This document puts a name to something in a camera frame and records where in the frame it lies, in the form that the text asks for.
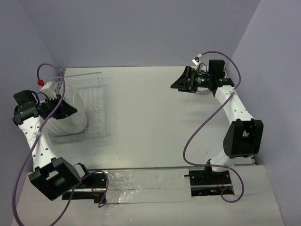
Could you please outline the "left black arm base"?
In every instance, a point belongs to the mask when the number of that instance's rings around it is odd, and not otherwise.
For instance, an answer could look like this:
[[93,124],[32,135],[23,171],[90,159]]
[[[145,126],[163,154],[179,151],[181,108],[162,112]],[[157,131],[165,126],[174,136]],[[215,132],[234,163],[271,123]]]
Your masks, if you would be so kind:
[[93,200],[94,203],[105,204],[106,182],[106,173],[93,173],[76,186],[72,200]]

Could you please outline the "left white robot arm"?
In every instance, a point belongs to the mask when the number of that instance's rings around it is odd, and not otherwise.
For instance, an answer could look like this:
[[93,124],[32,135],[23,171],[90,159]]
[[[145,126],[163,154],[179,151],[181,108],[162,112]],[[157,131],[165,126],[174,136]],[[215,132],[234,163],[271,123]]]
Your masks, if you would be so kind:
[[40,103],[37,93],[23,90],[14,94],[17,106],[13,122],[24,133],[33,158],[33,173],[30,182],[48,199],[55,200],[73,187],[88,187],[92,182],[91,174],[77,172],[75,167],[53,151],[47,129],[46,119],[64,120],[75,115],[78,108],[61,95],[48,98]]

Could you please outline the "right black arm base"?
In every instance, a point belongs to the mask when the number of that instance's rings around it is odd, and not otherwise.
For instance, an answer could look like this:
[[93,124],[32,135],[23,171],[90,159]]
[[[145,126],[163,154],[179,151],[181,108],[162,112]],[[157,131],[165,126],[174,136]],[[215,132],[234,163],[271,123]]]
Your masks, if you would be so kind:
[[234,194],[228,171],[189,170],[184,177],[190,181],[192,197]]

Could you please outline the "green rim plate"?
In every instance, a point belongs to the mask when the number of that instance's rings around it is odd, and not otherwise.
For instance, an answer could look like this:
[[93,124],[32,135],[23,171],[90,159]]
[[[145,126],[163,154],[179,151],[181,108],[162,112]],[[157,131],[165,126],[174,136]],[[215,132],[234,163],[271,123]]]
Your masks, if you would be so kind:
[[76,126],[77,130],[82,131],[87,125],[86,107],[82,98],[78,93],[72,93],[68,95],[66,102],[77,110],[69,116],[69,122]]

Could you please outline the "green red ring plate back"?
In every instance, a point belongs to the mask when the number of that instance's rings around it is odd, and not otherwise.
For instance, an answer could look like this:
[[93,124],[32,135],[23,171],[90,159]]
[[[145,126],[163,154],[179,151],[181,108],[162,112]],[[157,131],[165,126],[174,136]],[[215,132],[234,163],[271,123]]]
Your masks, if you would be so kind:
[[210,89],[197,90],[197,91],[196,91],[197,94],[208,94],[208,93],[210,93],[210,92],[211,92]]

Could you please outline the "green red ring plate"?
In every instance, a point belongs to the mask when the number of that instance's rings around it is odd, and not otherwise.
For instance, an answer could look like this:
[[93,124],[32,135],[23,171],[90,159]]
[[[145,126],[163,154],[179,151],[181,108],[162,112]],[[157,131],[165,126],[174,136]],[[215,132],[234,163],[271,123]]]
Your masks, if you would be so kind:
[[69,116],[59,120],[50,118],[46,125],[48,131],[54,135],[78,134],[86,128],[87,117],[76,119]]
[[196,91],[197,94],[208,94],[208,93],[210,93],[210,92],[211,92],[210,89],[197,90],[197,91]]

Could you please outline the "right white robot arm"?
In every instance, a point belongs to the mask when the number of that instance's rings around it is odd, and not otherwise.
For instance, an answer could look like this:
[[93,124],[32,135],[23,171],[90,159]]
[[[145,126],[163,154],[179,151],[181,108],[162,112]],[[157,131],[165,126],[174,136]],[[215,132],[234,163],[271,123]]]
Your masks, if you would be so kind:
[[196,67],[186,66],[171,88],[188,93],[206,88],[219,101],[228,118],[230,127],[223,140],[223,149],[208,161],[211,168],[204,173],[205,181],[215,184],[221,178],[220,172],[259,152],[264,125],[241,102],[232,79],[225,76],[223,60],[210,60],[204,70],[200,57],[194,57],[192,61]]

